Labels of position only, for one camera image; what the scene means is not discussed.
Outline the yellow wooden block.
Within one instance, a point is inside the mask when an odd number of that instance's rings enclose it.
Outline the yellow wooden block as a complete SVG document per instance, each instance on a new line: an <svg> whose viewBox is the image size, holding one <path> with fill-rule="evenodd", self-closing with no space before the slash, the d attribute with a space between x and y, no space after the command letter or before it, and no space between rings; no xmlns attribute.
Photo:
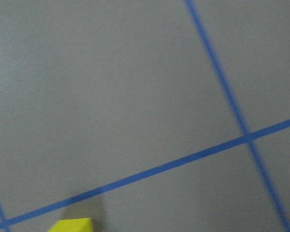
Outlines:
<svg viewBox="0 0 290 232"><path fill-rule="evenodd" d="M48 232L94 232L91 218L63 219L56 222Z"/></svg>

